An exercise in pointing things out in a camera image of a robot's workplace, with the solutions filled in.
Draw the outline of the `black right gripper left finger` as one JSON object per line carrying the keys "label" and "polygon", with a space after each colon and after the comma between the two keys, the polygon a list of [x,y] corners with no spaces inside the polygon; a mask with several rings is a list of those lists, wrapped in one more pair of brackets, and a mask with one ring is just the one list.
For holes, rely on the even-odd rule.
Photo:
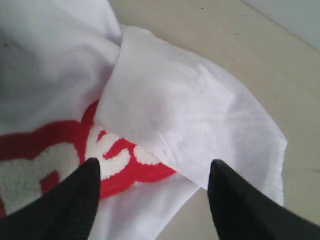
{"label": "black right gripper left finger", "polygon": [[0,220],[2,240],[86,240],[98,210],[100,164],[90,158],[54,189]]}

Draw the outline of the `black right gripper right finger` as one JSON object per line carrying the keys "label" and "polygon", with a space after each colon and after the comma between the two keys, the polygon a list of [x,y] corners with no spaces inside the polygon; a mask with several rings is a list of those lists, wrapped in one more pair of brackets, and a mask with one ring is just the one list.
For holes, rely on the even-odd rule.
{"label": "black right gripper right finger", "polygon": [[318,240],[320,227],[280,206],[224,161],[210,166],[207,196],[221,240]]}

